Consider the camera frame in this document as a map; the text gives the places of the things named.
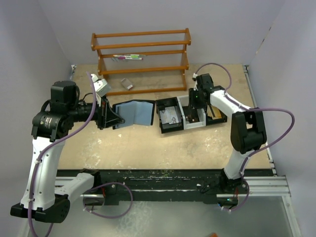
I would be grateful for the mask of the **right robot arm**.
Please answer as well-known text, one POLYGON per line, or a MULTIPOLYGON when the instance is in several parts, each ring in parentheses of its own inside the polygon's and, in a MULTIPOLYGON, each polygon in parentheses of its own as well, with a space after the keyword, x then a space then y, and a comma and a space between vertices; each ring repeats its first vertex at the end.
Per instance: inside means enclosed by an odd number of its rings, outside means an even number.
POLYGON ((231 193, 242 184, 250 155, 267 141, 263 113, 240 103, 222 86, 215 86, 209 74, 193 74, 193 81, 194 88, 189 89, 189 107, 204 109, 212 105, 231 120, 230 141, 233 150, 221 171, 218 184, 223 192, 231 193))

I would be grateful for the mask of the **dark credit card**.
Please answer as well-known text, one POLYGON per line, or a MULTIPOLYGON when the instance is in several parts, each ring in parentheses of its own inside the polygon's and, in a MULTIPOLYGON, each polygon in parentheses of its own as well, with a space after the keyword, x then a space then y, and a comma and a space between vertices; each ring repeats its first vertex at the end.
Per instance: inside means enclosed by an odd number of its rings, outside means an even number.
POLYGON ((199 122, 198 113, 196 110, 187 110, 185 112, 186 121, 188 123, 199 122))

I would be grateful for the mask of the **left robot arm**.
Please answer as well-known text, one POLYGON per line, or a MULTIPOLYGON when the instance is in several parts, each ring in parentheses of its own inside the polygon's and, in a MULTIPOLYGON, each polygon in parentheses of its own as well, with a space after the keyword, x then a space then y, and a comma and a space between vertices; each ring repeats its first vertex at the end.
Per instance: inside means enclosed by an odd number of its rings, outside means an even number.
POLYGON ((98 129, 124 123, 111 108, 106 94, 111 89, 105 79, 93 83, 93 103, 79 98, 79 87, 73 81, 57 81, 50 89, 50 99, 33 118, 33 157, 26 190, 21 201, 10 214, 44 223, 62 223, 70 204, 81 194, 95 194, 101 190, 99 171, 83 169, 69 183, 55 187, 58 163, 69 131, 76 122, 87 126, 95 121, 98 129))

